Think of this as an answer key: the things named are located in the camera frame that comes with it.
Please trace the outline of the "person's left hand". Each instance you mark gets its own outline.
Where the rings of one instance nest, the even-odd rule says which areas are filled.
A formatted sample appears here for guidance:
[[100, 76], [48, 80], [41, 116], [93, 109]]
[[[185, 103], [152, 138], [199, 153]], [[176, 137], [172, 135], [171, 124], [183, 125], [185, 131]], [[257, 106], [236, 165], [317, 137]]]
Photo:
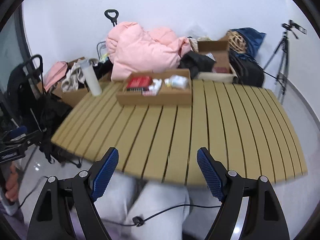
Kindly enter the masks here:
[[16, 171], [16, 166], [14, 163], [10, 166], [10, 174], [5, 184], [5, 188], [7, 189], [5, 196], [11, 202], [16, 202], [18, 200], [18, 173]]

